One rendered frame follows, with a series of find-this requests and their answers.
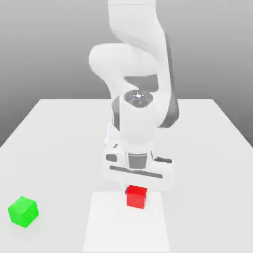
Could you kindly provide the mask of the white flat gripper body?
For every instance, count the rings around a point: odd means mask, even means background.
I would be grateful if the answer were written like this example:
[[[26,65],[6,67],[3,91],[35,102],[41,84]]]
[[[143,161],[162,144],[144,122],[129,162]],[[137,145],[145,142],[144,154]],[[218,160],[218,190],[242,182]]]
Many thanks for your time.
[[[101,176],[104,179],[155,191],[173,190],[176,172],[177,164],[174,162],[153,162],[149,168],[140,171],[131,171],[109,161],[101,163]]]

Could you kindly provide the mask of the small red cube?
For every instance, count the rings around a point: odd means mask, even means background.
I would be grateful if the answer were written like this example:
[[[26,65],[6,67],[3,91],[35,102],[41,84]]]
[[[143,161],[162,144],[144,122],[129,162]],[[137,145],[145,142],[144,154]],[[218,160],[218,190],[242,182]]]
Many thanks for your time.
[[[126,189],[126,205],[144,209],[146,204],[147,188],[130,185]]]

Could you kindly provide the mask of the small green cube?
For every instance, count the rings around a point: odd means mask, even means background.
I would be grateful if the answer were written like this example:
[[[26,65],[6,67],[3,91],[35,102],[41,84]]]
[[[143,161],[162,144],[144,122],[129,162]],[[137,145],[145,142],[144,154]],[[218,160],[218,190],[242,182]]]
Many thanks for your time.
[[[21,196],[8,207],[11,222],[27,228],[39,215],[36,201]]]

